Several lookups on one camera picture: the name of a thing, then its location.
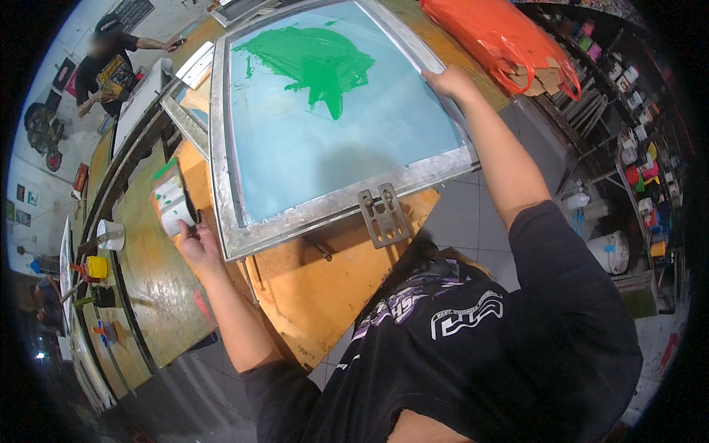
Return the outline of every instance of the tiled floor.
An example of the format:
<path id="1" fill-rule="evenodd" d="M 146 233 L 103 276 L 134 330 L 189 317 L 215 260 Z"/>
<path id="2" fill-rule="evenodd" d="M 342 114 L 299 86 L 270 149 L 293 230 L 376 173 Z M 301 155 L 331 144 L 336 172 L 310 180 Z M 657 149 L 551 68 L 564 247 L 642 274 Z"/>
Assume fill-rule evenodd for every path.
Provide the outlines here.
<path id="1" fill-rule="evenodd" d="M 564 148 L 544 127 L 544 118 L 513 103 L 501 116 L 542 171 L 553 193 L 564 171 Z M 515 262 L 502 220 L 497 216 L 482 172 L 440 187 L 441 198 L 424 224 L 439 247 L 455 247 L 488 267 L 508 291 L 519 289 Z M 310 374 L 320 388 L 347 349 L 352 326 Z M 143 417 L 156 442 L 255 442 L 253 413 L 239 375 L 221 341 L 188 352 L 122 402 L 149 408 Z"/>

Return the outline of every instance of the white logo print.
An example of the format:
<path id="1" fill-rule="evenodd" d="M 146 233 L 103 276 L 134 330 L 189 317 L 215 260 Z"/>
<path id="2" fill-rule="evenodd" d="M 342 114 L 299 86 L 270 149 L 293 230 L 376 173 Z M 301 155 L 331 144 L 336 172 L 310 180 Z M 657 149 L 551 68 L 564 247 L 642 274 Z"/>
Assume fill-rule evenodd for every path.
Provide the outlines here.
<path id="1" fill-rule="evenodd" d="M 476 327 L 488 314 L 502 318 L 502 296 L 495 291 L 486 291 L 478 303 L 465 310 L 445 309 L 431 317 L 431 338 L 447 337 L 462 327 Z"/>

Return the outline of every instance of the black cap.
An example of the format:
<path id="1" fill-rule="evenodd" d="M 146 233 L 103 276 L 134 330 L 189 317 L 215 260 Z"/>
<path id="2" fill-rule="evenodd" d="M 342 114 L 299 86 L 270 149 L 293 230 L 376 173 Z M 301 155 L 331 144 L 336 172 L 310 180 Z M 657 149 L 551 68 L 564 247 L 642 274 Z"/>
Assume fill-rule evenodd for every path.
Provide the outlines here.
<path id="1" fill-rule="evenodd" d="M 106 14 L 96 24 L 96 29 L 92 38 L 94 41 L 105 40 L 123 32 L 123 24 L 118 15 L 114 13 Z"/>

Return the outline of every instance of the black t-shirt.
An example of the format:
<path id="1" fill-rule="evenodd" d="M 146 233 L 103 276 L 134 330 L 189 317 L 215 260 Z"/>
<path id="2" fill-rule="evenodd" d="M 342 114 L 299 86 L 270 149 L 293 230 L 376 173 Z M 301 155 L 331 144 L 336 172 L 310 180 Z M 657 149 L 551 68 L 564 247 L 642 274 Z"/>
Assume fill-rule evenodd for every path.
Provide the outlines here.
<path id="1" fill-rule="evenodd" d="M 322 394 L 292 361 L 243 373 L 259 442 L 385 442 L 402 409 L 476 442 L 601 438 L 640 376 L 630 312 L 553 202 L 509 238 L 520 290 L 447 260 L 355 325 Z"/>
<path id="2" fill-rule="evenodd" d="M 137 42 L 138 37 L 123 34 L 116 40 L 111 50 L 100 59 L 94 59 L 88 55 L 84 57 L 77 68 L 77 106 L 81 106 L 89 99 L 89 91 L 95 94 L 107 79 L 114 81 L 128 91 L 133 89 L 136 83 L 135 74 L 133 74 L 133 65 L 125 51 L 135 52 L 138 50 L 135 46 Z M 101 105 L 110 116 L 117 118 L 121 114 L 122 103 L 120 101 L 101 103 Z"/>

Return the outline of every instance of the white bucket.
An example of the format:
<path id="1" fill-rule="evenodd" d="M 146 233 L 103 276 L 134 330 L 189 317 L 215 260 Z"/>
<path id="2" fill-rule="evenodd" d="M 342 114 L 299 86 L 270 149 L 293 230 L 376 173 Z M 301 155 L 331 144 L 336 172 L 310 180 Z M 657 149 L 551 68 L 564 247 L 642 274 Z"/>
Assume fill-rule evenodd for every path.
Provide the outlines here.
<path id="1" fill-rule="evenodd" d="M 627 269 L 630 248 L 622 231 L 589 240 L 586 246 L 609 274 L 622 274 Z"/>
<path id="2" fill-rule="evenodd" d="M 108 220 L 99 220 L 99 226 L 96 228 L 96 236 L 99 237 L 107 232 L 111 234 L 112 238 L 101 243 L 99 249 L 109 249 L 111 251 L 122 250 L 123 243 L 125 242 L 125 230 L 123 230 L 123 225 Z"/>

